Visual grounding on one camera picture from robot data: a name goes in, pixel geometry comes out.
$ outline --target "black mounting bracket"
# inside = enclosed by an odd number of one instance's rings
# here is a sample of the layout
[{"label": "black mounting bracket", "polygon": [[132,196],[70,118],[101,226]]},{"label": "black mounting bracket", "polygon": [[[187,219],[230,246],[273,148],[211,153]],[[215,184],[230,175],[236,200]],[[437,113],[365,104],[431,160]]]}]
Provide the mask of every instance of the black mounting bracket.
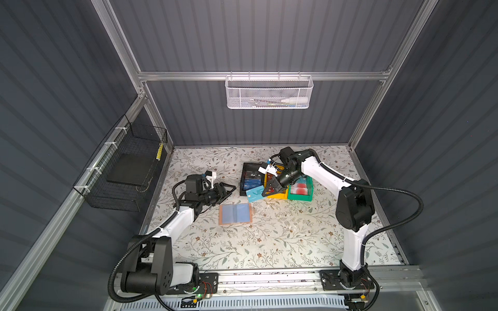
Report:
[{"label": "black mounting bracket", "polygon": [[181,284],[176,287],[170,288],[166,292],[166,295],[184,295],[186,293],[203,294],[205,291],[207,294],[211,294],[211,289],[213,290],[213,294],[216,294],[218,292],[218,273],[200,273],[198,286],[188,286],[187,288],[186,284]]}]

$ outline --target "green tray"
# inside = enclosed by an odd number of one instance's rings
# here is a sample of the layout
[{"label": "green tray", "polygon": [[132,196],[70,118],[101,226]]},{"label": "green tray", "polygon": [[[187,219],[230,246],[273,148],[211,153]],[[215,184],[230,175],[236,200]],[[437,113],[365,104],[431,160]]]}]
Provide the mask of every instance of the green tray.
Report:
[{"label": "green tray", "polygon": [[306,178],[306,187],[308,188],[308,195],[295,195],[290,193],[290,188],[289,188],[289,195],[287,196],[288,200],[295,200],[295,201],[308,201],[311,202],[313,200],[313,179],[311,177]]}]

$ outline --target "enclosure wall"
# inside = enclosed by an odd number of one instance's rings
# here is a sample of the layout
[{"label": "enclosure wall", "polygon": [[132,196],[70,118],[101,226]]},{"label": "enclosure wall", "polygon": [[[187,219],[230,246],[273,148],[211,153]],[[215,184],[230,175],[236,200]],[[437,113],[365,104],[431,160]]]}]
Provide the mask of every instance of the enclosure wall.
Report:
[{"label": "enclosure wall", "polygon": [[[119,1],[144,72],[387,70],[422,1]],[[347,143],[378,81],[315,81],[308,109],[227,108],[221,82],[147,82],[176,146]]]},{"label": "enclosure wall", "polygon": [[[395,230],[443,310],[496,307],[498,2],[440,0],[356,152],[426,208]],[[378,192],[396,222],[413,199]]]},{"label": "enclosure wall", "polygon": [[[0,51],[1,289],[136,93],[89,1],[1,1]],[[18,310],[101,308],[138,217],[83,206]]]}]

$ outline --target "blue card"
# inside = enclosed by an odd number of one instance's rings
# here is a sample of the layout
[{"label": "blue card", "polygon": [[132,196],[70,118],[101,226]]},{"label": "blue card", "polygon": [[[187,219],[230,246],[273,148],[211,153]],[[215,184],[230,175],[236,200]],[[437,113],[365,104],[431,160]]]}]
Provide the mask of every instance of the blue card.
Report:
[{"label": "blue card", "polygon": [[259,186],[259,187],[247,190],[246,195],[248,197],[249,203],[263,199],[263,196],[262,196],[263,191],[264,191],[264,186]]}]

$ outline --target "yellow tag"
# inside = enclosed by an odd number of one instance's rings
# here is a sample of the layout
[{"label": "yellow tag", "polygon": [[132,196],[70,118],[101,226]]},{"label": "yellow tag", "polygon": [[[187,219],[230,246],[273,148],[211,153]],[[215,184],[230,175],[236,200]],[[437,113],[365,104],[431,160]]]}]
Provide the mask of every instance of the yellow tag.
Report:
[{"label": "yellow tag", "polygon": [[159,149],[157,150],[156,160],[161,160],[161,154],[162,154],[162,143],[159,145]]}]

